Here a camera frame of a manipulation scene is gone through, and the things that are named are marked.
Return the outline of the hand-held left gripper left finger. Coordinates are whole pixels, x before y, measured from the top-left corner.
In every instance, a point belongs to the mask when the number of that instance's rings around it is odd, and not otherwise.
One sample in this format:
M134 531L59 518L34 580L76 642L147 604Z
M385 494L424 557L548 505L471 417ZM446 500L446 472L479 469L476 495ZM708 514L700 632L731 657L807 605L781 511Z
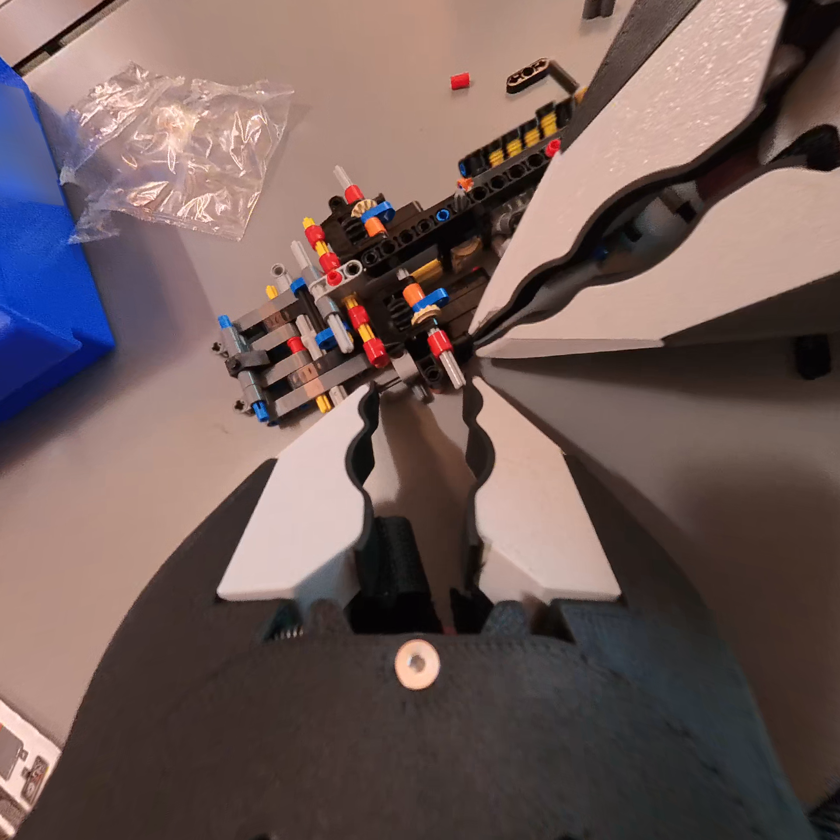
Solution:
M364 483L379 421L380 395L369 383L280 452L217 587L220 599L352 601L356 555L372 533Z

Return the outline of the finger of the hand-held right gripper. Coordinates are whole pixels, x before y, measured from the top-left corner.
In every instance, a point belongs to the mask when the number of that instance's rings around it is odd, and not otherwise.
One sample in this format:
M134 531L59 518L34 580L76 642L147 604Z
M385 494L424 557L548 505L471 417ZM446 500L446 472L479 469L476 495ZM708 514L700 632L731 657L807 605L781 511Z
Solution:
M777 1L699 2L568 146L556 154L469 327L508 311L561 266L621 198L682 175L756 113L788 12Z
M545 320L477 346L519 360L660 348L671 336L833 277L839 174L769 168L713 204L687 238L643 273L578 291Z

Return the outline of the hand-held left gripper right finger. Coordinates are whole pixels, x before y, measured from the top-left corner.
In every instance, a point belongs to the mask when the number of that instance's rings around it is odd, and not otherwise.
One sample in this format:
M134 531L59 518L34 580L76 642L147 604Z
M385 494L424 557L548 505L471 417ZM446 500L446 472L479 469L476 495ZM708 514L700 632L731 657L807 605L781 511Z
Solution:
M482 378L465 393L478 590L491 603L617 602L620 584L561 446Z

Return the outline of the multicolour lego technic assembly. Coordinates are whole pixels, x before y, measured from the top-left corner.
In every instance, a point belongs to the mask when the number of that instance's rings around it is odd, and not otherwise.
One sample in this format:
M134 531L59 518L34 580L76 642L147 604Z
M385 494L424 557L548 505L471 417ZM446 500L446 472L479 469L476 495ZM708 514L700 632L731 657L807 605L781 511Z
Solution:
M402 385L421 403L461 389L469 325L585 88L554 60L565 96L458 162L452 195L394 208L337 165L329 215L303 220L291 270L276 264L267 300L217 318L213 352L241 395L237 413L287 424L329 413L359 384Z

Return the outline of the short black lego beam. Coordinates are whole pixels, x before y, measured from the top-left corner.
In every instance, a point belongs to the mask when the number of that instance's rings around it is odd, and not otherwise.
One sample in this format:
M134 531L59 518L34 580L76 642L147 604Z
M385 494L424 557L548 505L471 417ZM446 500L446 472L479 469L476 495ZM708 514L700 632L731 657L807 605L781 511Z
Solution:
M552 74L553 64L553 59L543 57L515 70L506 78L506 94L515 96L540 83Z

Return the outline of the blue plastic bin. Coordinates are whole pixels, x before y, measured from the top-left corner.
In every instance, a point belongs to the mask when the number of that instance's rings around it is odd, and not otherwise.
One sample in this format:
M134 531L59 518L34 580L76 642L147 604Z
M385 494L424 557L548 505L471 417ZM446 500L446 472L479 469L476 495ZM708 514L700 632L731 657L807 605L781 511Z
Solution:
M1 420L114 349L26 83L1 62Z

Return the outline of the large clear plastic bag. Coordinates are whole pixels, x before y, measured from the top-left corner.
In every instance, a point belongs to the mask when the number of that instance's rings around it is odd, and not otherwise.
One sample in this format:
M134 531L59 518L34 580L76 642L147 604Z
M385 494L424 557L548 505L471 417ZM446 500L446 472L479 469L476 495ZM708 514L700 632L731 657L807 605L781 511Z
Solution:
M161 94L122 147L120 208L238 242L286 130L294 88L193 79Z

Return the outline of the printed instruction booklet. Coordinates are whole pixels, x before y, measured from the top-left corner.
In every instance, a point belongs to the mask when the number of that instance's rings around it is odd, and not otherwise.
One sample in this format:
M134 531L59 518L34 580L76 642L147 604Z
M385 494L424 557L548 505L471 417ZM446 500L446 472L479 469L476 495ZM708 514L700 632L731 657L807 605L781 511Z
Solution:
M60 744L1 701L1 838L11 839L35 807L60 759Z

